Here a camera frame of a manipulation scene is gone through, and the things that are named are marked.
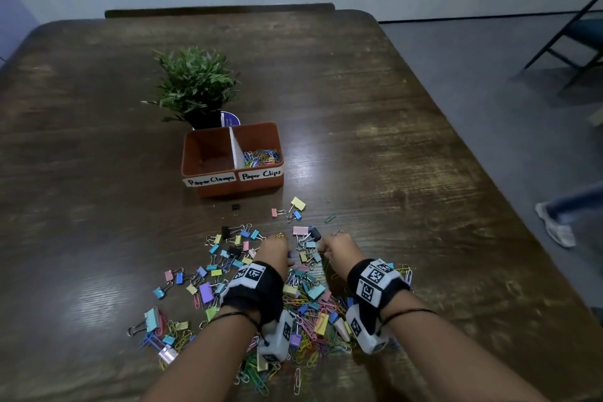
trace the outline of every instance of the forearm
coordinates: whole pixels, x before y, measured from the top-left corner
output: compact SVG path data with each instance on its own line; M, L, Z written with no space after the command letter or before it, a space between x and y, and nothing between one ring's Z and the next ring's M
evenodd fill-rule
M401 291L381 318L425 305ZM452 324L428 312L394 318L388 327L428 385L449 401L545 401L546 398Z
M242 315L218 319L234 311L232 307L222 307L140 400L223 400L256 333L251 321ZM259 314L253 313L254 316L259 321Z

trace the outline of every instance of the chair leg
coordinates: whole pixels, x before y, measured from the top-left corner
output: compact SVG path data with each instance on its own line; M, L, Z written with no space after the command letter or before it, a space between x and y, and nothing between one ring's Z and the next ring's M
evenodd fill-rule
M525 69L527 69L527 68L528 68L530 65L532 65L533 63L535 63L535 62L536 62L536 60L538 60L538 58L539 58L540 56L542 56L543 54L545 54L545 53L546 53L546 51L547 51L547 50L548 50L550 47L552 47L552 46L553 46L553 44L554 44L554 43L555 43L557 40L559 40L559 39L562 37L562 35L563 35L563 31L564 31L564 30L565 30L565 27L564 27L562 30L560 30L559 32L557 32L557 34L556 34L556 35L555 35L553 38L551 38L551 39L549 40L549 42L548 42L548 43L547 43L547 44L546 44L546 45L545 45L545 46L544 46L544 47L543 47L543 48L542 48L540 51L538 51L538 53L536 53L536 55L535 55L535 56L532 58L532 60L531 60L530 62L528 62L528 63L525 65L524 70L525 70Z
M571 80L569 80L569 83L565 86L563 86L563 89L568 89L571 85L575 84L576 81L578 81L578 79L584 75L584 73L586 73L586 71L590 68L593 67L594 64L596 64L599 59L603 56L603 52L599 52L597 53L589 62L588 64L586 64L583 68L581 68L580 70L578 70L578 72L576 73L576 75L573 76L573 78Z

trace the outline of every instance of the jeans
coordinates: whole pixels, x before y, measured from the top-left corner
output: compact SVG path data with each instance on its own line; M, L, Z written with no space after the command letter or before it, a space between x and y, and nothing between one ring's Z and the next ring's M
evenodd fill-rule
M594 183L582 191L552 200L546 205L549 216L559 224L569 224L581 212L603 208L603 181Z

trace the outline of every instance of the hand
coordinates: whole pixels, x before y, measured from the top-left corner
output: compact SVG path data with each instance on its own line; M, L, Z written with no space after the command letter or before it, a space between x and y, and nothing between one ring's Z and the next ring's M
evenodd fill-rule
M347 280L350 270L358 262L367 258L351 235L344 232L323 236L318 243L318 251L324 254L337 275L344 280Z
M287 259L288 252L286 237L269 236L262 240L254 261L266 262L279 273L283 281L287 281L288 267L293 265L293 259Z

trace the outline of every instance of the black string bracelet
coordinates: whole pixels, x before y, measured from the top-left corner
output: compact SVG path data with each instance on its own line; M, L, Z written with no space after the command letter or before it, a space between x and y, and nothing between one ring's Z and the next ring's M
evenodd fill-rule
M260 334L260 337L264 341L264 344L266 346L270 346L270 343L266 340L266 337L264 337L262 334L262 328L260 327L260 323L257 322L255 319L253 319L247 312L237 311L237 312L221 314L220 316L215 316L214 318L212 318L212 320L209 323L212 323L212 322L216 321L217 319L226 318L227 316L234 316L236 314L245 316L245 318L247 318L255 326L256 330L258 331L258 334Z
M383 329L383 326L388 324L388 322L390 322L392 319L397 318L398 316L402 316L403 314L414 313L414 312L427 312L427 313L437 314L433 310L430 310L428 308L409 308L408 310L402 310L401 312L394 313L394 314L388 316L387 318L385 318L385 320L381 323L381 327L379 328L377 335L381 334L381 330Z

